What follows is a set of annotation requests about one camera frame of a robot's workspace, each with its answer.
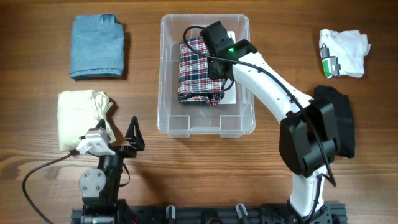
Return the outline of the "plaid flannel shirt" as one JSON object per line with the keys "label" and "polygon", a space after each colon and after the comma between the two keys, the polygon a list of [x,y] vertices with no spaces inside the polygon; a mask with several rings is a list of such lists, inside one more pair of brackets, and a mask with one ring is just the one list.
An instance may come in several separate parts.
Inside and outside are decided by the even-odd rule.
{"label": "plaid flannel shirt", "polygon": [[207,58],[191,51],[183,40],[179,43],[179,56],[178,102],[218,105],[224,98],[224,80],[209,78]]}

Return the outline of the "white printed t-shirt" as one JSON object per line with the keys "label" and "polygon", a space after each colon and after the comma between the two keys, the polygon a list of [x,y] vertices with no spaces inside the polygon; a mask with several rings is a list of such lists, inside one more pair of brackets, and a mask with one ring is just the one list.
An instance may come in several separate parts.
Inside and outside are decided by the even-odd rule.
{"label": "white printed t-shirt", "polygon": [[364,57],[370,48],[367,35],[358,30],[321,30],[319,49],[325,77],[361,78],[364,75]]}

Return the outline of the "black garment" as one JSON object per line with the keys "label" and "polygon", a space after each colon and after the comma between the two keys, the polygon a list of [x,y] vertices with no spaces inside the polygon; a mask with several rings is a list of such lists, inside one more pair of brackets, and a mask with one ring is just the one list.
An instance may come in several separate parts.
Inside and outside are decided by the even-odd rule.
{"label": "black garment", "polygon": [[339,156],[352,159],[355,156],[355,125],[348,95],[340,93],[332,86],[319,85],[314,90],[315,98],[324,98],[333,104],[341,149]]}

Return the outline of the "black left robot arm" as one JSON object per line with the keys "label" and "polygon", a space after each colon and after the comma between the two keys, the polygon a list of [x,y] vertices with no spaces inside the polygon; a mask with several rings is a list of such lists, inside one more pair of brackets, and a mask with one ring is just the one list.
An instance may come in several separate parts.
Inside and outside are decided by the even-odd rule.
{"label": "black left robot arm", "polygon": [[72,211],[71,222],[137,223],[138,219],[126,200],[118,198],[119,189],[127,185],[121,183],[122,172],[127,170],[124,159],[135,158],[137,152],[145,148],[137,117],[132,117],[124,137],[128,145],[111,145],[111,137],[106,131],[106,122],[103,119],[80,139],[77,146],[79,154],[92,154],[99,158],[99,162],[96,168],[84,171],[79,179],[83,208]]}

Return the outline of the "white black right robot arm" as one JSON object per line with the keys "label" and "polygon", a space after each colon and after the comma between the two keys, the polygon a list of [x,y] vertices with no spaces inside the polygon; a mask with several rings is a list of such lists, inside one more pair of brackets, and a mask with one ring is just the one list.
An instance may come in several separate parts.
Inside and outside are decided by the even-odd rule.
{"label": "white black right robot arm", "polygon": [[310,223],[323,207],[325,181],[336,184],[331,163],[341,149],[333,104],[312,98],[268,66],[248,40],[228,36],[220,21],[200,32],[211,78],[228,78],[250,90],[280,124],[279,153],[293,173],[288,205],[296,223]]}

